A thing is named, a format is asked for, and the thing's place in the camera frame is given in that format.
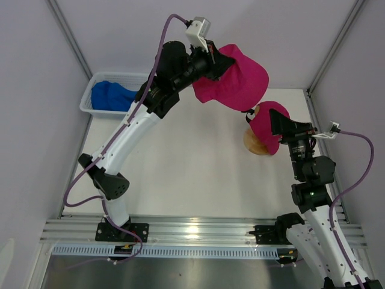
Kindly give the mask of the pink cap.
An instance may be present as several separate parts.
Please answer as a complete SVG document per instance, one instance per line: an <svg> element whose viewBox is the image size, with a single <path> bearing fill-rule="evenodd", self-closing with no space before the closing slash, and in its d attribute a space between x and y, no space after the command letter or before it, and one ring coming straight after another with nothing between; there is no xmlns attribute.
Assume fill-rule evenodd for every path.
<svg viewBox="0 0 385 289"><path fill-rule="evenodd" d="M194 82L196 98L202 103L217 101L236 111L253 108L268 88L268 72L244 55L236 44L223 46L219 52L233 58L235 63L218 81L203 77Z"/></svg>
<svg viewBox="0 0 385 289"><path fill-rule="evenodd" d="M250 128L244 135L244 144L250 152L257 155L275 155L280 147L280 136L271 132L270 109L290 118L287 109L275 101L260 102L255 109L248 111L254 116L252 119L246 116Z"/></svg>

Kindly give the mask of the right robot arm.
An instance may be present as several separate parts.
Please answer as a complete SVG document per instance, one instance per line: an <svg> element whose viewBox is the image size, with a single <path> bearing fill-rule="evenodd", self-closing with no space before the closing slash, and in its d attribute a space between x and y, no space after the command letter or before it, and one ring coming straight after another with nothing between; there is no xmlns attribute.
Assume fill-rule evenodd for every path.
<svg viewBox="0 0 385 289"><path fill-rule="evenodd" d="M292 244L324 288L381 288L355 257L336 217L341 198L332 199L326 186L334 183L335 162L324 155L316 157L316 139L334 139L344 131L333 122L328 132L318 133L311 123L296 122L275 109L269 112L271 132L287 145L295 180L292 199L300 210L279 216L274 236Z"/></svg>

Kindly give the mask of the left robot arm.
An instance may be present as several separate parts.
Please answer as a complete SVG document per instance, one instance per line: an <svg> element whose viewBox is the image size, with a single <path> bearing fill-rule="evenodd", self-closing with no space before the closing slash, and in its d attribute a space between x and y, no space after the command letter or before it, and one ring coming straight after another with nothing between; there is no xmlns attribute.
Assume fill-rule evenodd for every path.
<svg viewBox="0 0 385 289"><path fill-rule="evenodd" d="M145 133L179 102L182 90L201 78L217 82L235 64L235 59L220 52L213 41L206 44L206 48L192 46L190 54L181 42L163 44L156 56L154 76L141 86L119 127L96 152L78 159L99 191L111 223L108 232L117 241L130 234L130 217L123 200L130 183L120 173L123 163Z"/></svg>

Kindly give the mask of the wooden hat stand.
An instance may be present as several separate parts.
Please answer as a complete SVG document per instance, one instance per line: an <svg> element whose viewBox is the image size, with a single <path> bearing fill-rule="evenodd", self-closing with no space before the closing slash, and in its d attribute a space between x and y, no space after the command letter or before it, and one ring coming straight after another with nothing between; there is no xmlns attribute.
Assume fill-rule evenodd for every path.
<svg viewBox="0 0 385 289"><path fill-rule="evenodd" d="M244 134L245 147L256 155L271 155L271 124L266 104L259 104L246 115L249 128Z"/></svg>

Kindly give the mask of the white plastic basket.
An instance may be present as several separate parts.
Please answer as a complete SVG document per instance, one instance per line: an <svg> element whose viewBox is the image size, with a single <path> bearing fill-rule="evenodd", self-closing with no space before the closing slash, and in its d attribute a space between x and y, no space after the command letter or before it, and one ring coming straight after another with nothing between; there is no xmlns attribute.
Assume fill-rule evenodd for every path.
<svg viewBox="0 0 385 289"><path fill-rule="evenodd" d="M97 72L88 82L79 108L97 118L121 120L147 78L144 73Z"/></svg>

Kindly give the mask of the blue cap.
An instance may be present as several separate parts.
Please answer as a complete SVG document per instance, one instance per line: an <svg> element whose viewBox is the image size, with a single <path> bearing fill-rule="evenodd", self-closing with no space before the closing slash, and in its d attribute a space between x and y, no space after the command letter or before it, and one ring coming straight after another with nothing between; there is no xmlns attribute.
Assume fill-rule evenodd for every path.
<svg viewBox="0 0 385 289"><path fill-rule="evenodd" d="M137 91L129 90L116 82L97 82L91 89L91 106L94 110L128 111Z"/></svg>

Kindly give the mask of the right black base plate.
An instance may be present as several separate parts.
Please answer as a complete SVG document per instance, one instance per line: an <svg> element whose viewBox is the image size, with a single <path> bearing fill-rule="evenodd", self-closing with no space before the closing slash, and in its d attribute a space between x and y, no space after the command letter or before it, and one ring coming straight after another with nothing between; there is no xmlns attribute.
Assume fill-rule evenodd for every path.
<svg viewBox="0 0 385 289"><path fill-rule="evenodd" d="M282 229L278 229L275 225L255 225L252 231L248 232L252 235L256 244L259 245L289 245L286 234Z"/></svg>

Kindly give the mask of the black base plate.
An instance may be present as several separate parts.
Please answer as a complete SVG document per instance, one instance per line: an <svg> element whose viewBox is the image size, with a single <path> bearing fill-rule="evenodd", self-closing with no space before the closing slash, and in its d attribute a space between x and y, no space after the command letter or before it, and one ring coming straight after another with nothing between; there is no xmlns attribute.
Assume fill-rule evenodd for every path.
<svg viewBox="0 0 385 289"><path fill-rule="evenodd" d="M127 222L122 228L140 237L143 243L147 242L149 236L148 223ZM115 228L108 222L100 222L97 225L95 240L103 242L139 242L136 237Z"/></svg>
<svg viewBox="0 0 385 289"><path fill-rule="evenodd" d="M278 229L275 225L255 225L252 231L248 232L252 235L256 244L259 245L289 245L286 234L282 229Z"/></svg>

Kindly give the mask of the right aluminium frame post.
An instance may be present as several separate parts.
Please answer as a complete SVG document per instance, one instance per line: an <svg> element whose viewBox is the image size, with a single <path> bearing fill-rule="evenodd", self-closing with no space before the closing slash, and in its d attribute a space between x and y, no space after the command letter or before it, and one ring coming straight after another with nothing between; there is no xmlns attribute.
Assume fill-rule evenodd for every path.
<svg viewBox="0 0 385 289"><path fill-rule="evenodd" d="M308 88L306 89L307 95L311 96L316 90L318 84L322 81L324 75L328 71L328 68L331 66L334 58L337 56L337 53L341 49L342 45L348 37L348 34L351 32L355 22L365 9L365 6L368 2L369 1L367 0L354 1L352 8L348 12L345 20L342 23L342 26L339 28L336 37L334 38L320 66L318 67L315 76L312 78Z"/></svg>

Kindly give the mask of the aluminium frame post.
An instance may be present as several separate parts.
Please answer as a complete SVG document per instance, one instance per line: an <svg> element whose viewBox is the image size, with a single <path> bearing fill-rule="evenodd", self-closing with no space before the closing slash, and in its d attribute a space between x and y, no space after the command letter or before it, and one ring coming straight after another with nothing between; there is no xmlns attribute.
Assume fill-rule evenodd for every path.
<svg viewBox="0 0 385 289"><path fill-rule="evenodd" d="M339 28L336 37L334 38L320 66L318 67L315 76L312 78L308 88L306 89L307 95L311 96L316 90L318 84L322 81L324 75L328 71L328 68L331 66L334 58L337 56L337 53L341 49L342 45L348 37L348 34L351 32L355 22L365 9L365 6L368 2L369 1L367 0L354 1L352 8L348 12L345 20L342 23L342 26Z"/></svg>
<svg viewBox="0 0 385 289"><path fill-rule="evenodd" d="M75 57L76 62L79 64L85 77L90 80L93 76L93 73L58 1L45 0L45 3L51 11L59 29L61 30L73 56Z"/></svg>

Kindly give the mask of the left aluminium frame post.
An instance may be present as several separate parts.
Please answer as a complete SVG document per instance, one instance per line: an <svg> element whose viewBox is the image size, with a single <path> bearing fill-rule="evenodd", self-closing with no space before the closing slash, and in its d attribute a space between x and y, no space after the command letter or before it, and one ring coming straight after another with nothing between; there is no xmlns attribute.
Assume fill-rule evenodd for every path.
<svg viewBox="0 0 385 289"><path fill-rule="evenodd" d="M79 64L85 77L90 80L93 76L93 73L58 1L45 0L45 3L51 11L59 29L61 30L73 56L75 57L76 62Z"/></svg>

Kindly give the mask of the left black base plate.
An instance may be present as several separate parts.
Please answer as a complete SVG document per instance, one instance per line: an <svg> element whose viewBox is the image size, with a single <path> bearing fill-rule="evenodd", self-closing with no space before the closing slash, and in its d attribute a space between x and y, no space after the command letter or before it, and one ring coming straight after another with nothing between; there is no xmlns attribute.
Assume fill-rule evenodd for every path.
<svg viewBox="0 0 385 289"><path fill-rule="evenodd" d="M122 228L140 237L143 243L147 242L149 236L148 223L127 222ZM139 242L136 237L115 228L108 222L100 222L97 225L95 240L103 242Z"/></svg>

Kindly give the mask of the aluminium mounting rail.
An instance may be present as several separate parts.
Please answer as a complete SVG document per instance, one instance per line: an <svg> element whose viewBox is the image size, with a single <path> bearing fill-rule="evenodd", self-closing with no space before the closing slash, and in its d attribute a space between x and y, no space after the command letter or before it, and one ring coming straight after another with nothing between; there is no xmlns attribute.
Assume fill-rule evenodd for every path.
<svg viewBox="0 0 385 289"><path fill-rule="evenodd" d="M274 225L273 219L132 216L132 223L148 223L148 245L247 247L256 245L248 232L255 225ZM96 244L101 216L64 215L46 221L41 243Z"/></svg>

